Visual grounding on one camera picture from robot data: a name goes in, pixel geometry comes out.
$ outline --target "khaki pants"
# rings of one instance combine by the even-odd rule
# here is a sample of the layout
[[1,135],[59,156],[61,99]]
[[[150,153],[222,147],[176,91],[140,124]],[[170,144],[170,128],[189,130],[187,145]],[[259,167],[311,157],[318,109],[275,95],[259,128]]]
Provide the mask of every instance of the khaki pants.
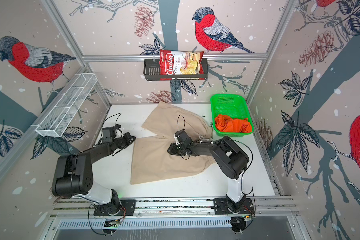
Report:
[[[185,131],[192,140],[212,137],[212,127],[200,116],[176,107],[172,104],[160,102],[143,124],[157,136],[143,137],[135,140],[132,157],[131,184],[153,182],[176,177],[188,177],[204,171],[212,163],[210,156],[174,156],[167,153],[172,142],[175,142],[173,134],[177,131],[177,118],[183,115],[185,119]],[[183,129],[184,121],[180,116],[178,120],[179,130]]]

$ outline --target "gray floor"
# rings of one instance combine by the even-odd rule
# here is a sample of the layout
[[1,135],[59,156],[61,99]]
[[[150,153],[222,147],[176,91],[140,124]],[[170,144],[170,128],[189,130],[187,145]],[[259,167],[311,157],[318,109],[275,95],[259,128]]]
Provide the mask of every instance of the gray floor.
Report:
[[60,230],[54,240],[294,240],[287,217],[256,217],[243,232],[231,228],[156,228],[118,230],[112,236],[101,236],[91,230]]

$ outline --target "bird head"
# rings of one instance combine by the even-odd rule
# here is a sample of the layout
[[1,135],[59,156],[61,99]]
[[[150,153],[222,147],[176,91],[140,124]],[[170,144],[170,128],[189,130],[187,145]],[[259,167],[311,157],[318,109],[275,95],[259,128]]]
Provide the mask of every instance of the bird head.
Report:
[[9,61],[13,61],[12,47],[19,42],[20,41],[17,38],[12,36],[0,38],[0,60],[4,61],[8,59]]
[[212,8],[210,8],[210,7],[198,8],[192,17],[192,20],[195,20],[197,23],[200,23],[202,21],[203,17],[205,17],[206,15],[209,15],[209,14],[211,14],[211,15],[215,14],[213,12]]

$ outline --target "black plastic shelf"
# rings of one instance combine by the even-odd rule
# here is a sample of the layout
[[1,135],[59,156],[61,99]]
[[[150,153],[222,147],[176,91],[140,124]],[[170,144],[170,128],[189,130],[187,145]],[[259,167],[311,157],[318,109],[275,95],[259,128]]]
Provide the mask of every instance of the black plastic shelf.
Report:
[[203,78],[204,80],[208,79],[208,61],[206,58],[202,58],[201,62],[204,74],[174,74],[174,75],[160,75],[160,64],[159,60],[156,59],[154,62],[153,59],[144,60],[144,75],[147,81],[159,81],[161,79],[168,80],[200,80],[200,79],[190,79],[190,78]]

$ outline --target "pine cone illustration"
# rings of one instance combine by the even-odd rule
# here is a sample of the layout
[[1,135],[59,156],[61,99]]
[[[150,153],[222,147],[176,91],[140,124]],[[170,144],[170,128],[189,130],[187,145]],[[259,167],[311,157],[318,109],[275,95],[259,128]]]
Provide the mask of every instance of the pine cone illustration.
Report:
[[260,137],[264,142],[265,147],[270,147],[270,144],[273,140],[273,134],[271,128],[268,124],[265,123],[265,119],[263,121],[257,119],[257,127],[260,132]]
[[141,38],[143,34],[147,35],[154,25],[154,16],[152,11],[146,6],[138,6],[135,11],[135,23],[135,34],[139,38]]
[[325,31],[317,36],[313,43],[304,50],[303,55],[300,55],[299,65],[305,63],[305,66],[322,62],[326,56],[332,51],[333,46],[333,33]]
[[172,102],[172,93],[166,90],[160,90],[160,92],[153,93],[151,92],[150,97],[147,98],[147,101],[151,103],[158,103],[160,101],[164,103],[171,103]]

